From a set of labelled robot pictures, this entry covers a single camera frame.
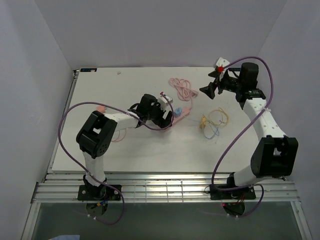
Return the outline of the blue charger plug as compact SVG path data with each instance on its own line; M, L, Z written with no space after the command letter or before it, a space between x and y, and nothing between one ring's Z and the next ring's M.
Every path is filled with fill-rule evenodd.
M183 114L183 109L181 107L178 107L174 110L174 118L179 118Z

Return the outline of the pink power strip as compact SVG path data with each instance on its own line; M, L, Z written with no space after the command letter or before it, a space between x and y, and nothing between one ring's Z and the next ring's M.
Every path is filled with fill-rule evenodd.
M183 110L183 113L182 113L182 116L180 116L179 118L175 118L174 117L174 112L173 112L173 125L177 124L178 122L180 122L182 119L186 118L189 114L190 114L190 108L188 107L184 107L182 108Z

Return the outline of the yellow charger plug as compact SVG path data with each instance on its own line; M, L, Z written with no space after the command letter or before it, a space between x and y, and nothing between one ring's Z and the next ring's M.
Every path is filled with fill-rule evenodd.
M200 120L199 128L204 130L207 124L207 118L203 115Z

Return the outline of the pink charger plug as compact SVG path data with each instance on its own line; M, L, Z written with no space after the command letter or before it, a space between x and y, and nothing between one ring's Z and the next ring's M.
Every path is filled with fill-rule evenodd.
M97 111L101 112L101 113L105 113L107 108L105 106L102 106L102 105L99 105L97 108L96 108Z

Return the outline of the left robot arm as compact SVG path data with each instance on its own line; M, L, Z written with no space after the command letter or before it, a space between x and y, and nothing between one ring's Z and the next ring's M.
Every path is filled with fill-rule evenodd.
M166 111L172 107L173 99L160 94L156 98L150 94L144 94L139 103L132 105L128 110L120 113L103 113L101 110L93 111L76 136L76 142L83 153L85 167L85 182L90 184L88 193L100 200L106 195L106 187L102 182L106 181L104 173L103 155L108 150L114 133L136 129L147 121L152 121L158 128L167 129L173 123L173 111Z

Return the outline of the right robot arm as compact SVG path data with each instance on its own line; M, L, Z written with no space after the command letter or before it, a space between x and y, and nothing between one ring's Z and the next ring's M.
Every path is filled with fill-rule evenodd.
M289 137L276 123L268 106L269 100L258 85L259 66L244 62L239 75L231 77L227 61L220 58L209 76L214 78L208 86L200 88L209 98L215 97L215 91L235 93L235 99L250 119L259 140L248 166L233 172L226 184L215 185L214 190L224 191L237 199L244 188L253 186L267 178L287 177L292 174L299 143L295 137Z

